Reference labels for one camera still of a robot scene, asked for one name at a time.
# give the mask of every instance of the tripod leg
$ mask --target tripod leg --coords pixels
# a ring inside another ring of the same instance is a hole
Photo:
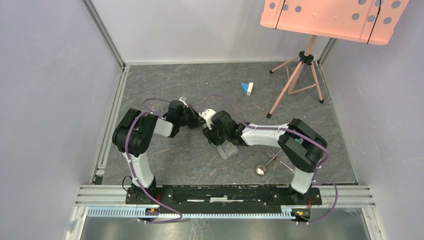
[[[270,74],[273,74],[273,73],[274,73],[275,71],[277,71],[278,69],[280,69],[280,68],[282,68],[282,67],[286,66],[287,64],[289,64],[289,63],[293,62],[294,60],[296,60],[296,59],[298,59],[298,58],[300,58],[300,57],[299,57],[299,56],[293,57],[292,59],[290,59],[290,60],[286,61],[285,63],[283,63],[283,64],[279,65],[278,67],[276,67],[276,68],[274,68],[274,69],[270,70],[270,71],[269,71],[269,73],[270,73]]]
[[[303,54],[305,57],[309,56],[309,54],[311,53],[312,48],[314,47],[315,41],[317,40],[317,37],[318,37],[317,35],[312,35],[310,37],[310,41],[309,41],[309,44],[307,45],[307,49]],[[298,80],[298,78],[295,78],[295,80],[293,81],[291,86],[288,88],[288,93],[291,93],[293,91],[293,88],[295,87],[297,80]]]
[[[313,79],[315,80],[316,90],[318,90],[319,102],[323,104],[324,103],[323,94],[321,93],[320,84],[318,83],[318,77],[317,77],[317,72],[315,71],[314,63],[312,63],[312,65],[310,66],[310,69],[312,70]]]
[[[290,78],[289,67],[285,66],[285,71],[287,72],[287,79]]]
[[[292,93],[293,88],[295,87],[296,82],[298,81],[299,76],[301,75],[302,69],[304,69],[304,65],[305,64],[302,64],[302,67],[300,67],[299,71],[297,71],[296,76],[293,78],[293,81],[291,82],[290,86],[288,87],[288,90],[287,90],[288,94]]]
[[[293,81],[293,79],[296,77],[298,71],[303,66],[303,62],[299,62],[297,64],[296,69],[294,69],[293,73],[291,74],[291,77],[288,79],[287,83],[285,84],[284,88],[282,89],[281,93],[279,94],[277,100],[275,101],[274,105],[271,108],[271,111],[266,115],[267,118],[270,118],[273,115],[274,110],[277,108],[278,103],[281,101],[281,98],[283,97],[284,93],[287,91],[287,88],[289,87],[290,83]]]

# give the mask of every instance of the spoon head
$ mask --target spoon head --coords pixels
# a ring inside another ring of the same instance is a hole
[[[257,165],[254,168],[254,173],[260,177],[264,176],[267,173],[267,167],[264,165]]]

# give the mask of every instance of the blue block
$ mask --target blue block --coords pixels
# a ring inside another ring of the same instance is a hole
[[[248,94],[248,89],[249,89],[249,84],[248,83],[242,83],[240,85],[241,90],[243,91],[244,94]]]

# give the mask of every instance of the music stand tripod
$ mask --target music stand tripod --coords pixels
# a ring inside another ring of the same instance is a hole
[[[281,65],[277,66],[276,68],[269,71],[270,74],[273,74],[278,69],[280,69],[280,68],[286,66],[287,64],[295,61],[296,59],[300,58],[299,63],[297,64],[296,68],[294,69],[293,73],[291,74],[290,78],[288,79],[287,83],[285,84],[284,88],[282,89],[281,93],[279,94],[277,100],[275,101],[274,106],[272,106],[271,111],[269,111],[269,113],[266,115],[267,118],[270,118],[273,115],[274,110],[277,108],[278,103],[281,101],[281,98],[283,97],[283,95],[286,91],[287,91],[288,95],[291,95],[291,94],[295,94],[295,93],[301,92],[301,91],[306,90],[306,89],[316,87],[316,89],[318,90],[319,102],[324,103],[323,95],[321,94],[320,84],[318,83],[317,72],[315,71],[314,64],[312,63],[312,61],[314,60],[314,56],[310,55],[312,47],[314,46],[316,40],[317,40],[317,35],[312,35],[306,51],[301,51],[299,53],[299,56],[296,56],[296,57],[286,61],[285,63],[283,63],[283,64],[281,64]],[[299,90],[293,91],[293,88],[295,87],[295,84],[298,81],[299,75],[301,74],[302,69],[303,69],[305,64],[310,66],[310,69],[312,70],[312,75],[313,75],[313,79],[315,80],[315,83],[310,85],[310,86],[307,86],[307,87],[301,88]]]

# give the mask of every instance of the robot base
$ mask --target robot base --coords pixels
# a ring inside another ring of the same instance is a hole
[[[319,188],[311,187],[301,196],[290,187],[281,185],[163,185],[149,189],[157,199],[183,214],[260,214],[281,213],[281,206],[322,205]],[[144,193],[133,197],[134,189],[130,187],[126,204],[148,204]],[[161,207],[163,214],[172,211]]]

